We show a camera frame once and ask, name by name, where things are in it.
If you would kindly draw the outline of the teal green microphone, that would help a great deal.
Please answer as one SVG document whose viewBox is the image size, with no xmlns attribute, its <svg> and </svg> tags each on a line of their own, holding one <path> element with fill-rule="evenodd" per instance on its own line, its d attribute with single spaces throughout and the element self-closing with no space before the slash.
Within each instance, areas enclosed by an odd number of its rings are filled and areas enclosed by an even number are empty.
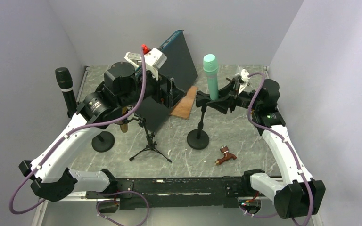
<svg viewBox="0 0 362 226">
<path fill-rule="evenodd" d="M 207 54 L 203 57 L 203 70 L 207 76 L 209 96 L 211 100 L 217 100 L 219 98 L 217 79 L 218 68 L 219 65 L 214 54 Z"/>
</svg>

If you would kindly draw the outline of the black round base mic stand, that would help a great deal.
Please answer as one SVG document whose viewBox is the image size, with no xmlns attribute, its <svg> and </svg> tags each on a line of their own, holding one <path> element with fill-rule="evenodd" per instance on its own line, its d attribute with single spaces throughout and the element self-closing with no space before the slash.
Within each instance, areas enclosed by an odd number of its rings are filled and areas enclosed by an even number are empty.
<svg viewBox="0 0 362 226">
<path fill-rule="evenodd" d="M 197 129 L 191 130 L 187 135 L 188 145 L 195 150 L 202 150 L 209 144 L 209 136 L 203 131 L 203 120 L 206 113 L 206 105 L 201 106 L 201 118 Z"/>
</svg>

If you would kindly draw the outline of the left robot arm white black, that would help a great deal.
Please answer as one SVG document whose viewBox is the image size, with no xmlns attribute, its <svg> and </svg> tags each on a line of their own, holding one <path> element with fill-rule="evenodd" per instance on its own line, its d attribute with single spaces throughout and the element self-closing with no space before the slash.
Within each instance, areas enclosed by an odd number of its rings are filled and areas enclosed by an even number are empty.
<svg viewBox="0 0 362 226">
<path fill-rule="evenodd" d="M 103 145 L 108 125 L 127 121 L 124 109 L 132 113 L 146 98 L 173 109 L 184 96 L 184 90 L 177 88 L 172 78 L 155 76 L 147 65 L 114 63 L 96 90 L 73 109 L 60 136 L 39 157 L 20 163 L 19 169 L 32 181 L 33 193 L 48 201 L 56 202 L 79 191 L 112 197 L 118 186 L 109 170 L 85 172 L 70 169 L 69 164 L 88 143 Z"/>
</svg>

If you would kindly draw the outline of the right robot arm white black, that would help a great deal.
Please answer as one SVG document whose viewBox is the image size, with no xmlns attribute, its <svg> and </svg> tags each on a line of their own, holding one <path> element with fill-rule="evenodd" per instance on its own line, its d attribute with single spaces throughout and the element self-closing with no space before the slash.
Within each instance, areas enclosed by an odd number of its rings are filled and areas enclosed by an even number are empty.
<svg viewBox="0 0 362 226">
<path fill-rule="evenodd" d="M 262 169 L 247 170 L 241 177 L 242 192 L 246 195 L 262 194 L 270 199 L 282 219 L 309 219 L 319 212 L 326 187 L 323 181 L 313 178 L 290 140 L 286 123 L 277 107 L 279 84 L 263 78 L 258 89 L 246 92 L 247 84 L 248 80 L 238 75 L 217 90 L 218 98 L 215 100 L 209 94 L 198 92 L 196 107 L 202 113 L 210 107 L 223 114 L 233 112 L 236 107 L 247 109 L 247 119 L 269 146 L 282 181 L 271 178 Z"/>
</svg>

